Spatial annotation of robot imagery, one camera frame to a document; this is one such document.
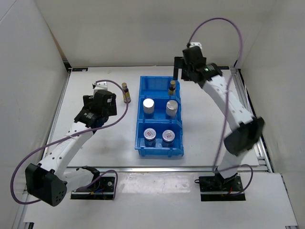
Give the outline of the small brown sauce bottle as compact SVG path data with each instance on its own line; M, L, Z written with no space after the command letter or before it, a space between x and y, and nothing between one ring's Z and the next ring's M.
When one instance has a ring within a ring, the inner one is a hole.
M175 90L176 90L176 81L171 80L170 84L169 84L168 95L169 96L174 96L175 95Z
M131 102L131 96L129 93L129 89L127 86L127 83L122 83L122 89L123 89L123 100L125 103L130 103Z

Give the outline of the tall silver-capped shaker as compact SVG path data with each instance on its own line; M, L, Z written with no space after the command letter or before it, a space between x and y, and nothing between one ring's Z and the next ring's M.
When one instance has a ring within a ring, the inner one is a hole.
M145 118L152 118L154 114L154 100L151 98L144 99L142 103Z
M178 103L176 100L169 100L166 104L167 118L174 119L178 111Z

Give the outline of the short spice jar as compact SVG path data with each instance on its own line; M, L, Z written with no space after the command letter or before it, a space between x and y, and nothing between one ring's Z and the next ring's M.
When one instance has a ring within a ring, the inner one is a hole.
M144 136L144 143L145 143L146 147L155 147L156 131L153 128L145 129L143 136Z
M175 133L172 130L165 130L162 134L162 146L172 147L175 140Z

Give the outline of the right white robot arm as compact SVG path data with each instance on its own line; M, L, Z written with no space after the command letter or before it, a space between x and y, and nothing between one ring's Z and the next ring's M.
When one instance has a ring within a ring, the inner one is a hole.
M264 119L255 117L229 90L229 82L215 63L207 64L201 48L188 44L182 57L175 57L173 78L192 81L200 86L216 103L224 115L224 124L229 125L231 133L222 135L220 145L226 152L219 166L215 167L214 186L221 191L231 185L237 175L244 156L258 142L262 135Z

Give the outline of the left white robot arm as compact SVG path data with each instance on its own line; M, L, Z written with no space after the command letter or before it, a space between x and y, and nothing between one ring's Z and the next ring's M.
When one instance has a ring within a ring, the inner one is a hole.
M53 207L71 191L82 187L95 191L100 185L100 173L93 167L83 166L70 173L64 171L85 142L95 134L95 129L117 114L116 94L97 90L93 95L83 96L83 102L83 108L67 132L68 139L57 144L37 165L29 164L25 169L28 193Z

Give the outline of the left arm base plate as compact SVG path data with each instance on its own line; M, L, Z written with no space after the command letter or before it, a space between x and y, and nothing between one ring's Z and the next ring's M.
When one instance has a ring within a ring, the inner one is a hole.
M99 179L88 188L71 192L71 200L114 200L116 196L118 173L115 170L102 172Z

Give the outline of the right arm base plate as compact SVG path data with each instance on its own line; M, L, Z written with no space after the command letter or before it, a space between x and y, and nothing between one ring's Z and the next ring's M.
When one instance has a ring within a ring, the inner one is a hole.
M194 182L199 185L202 202L246 201L239 175L221 187L214 177L198 177Z

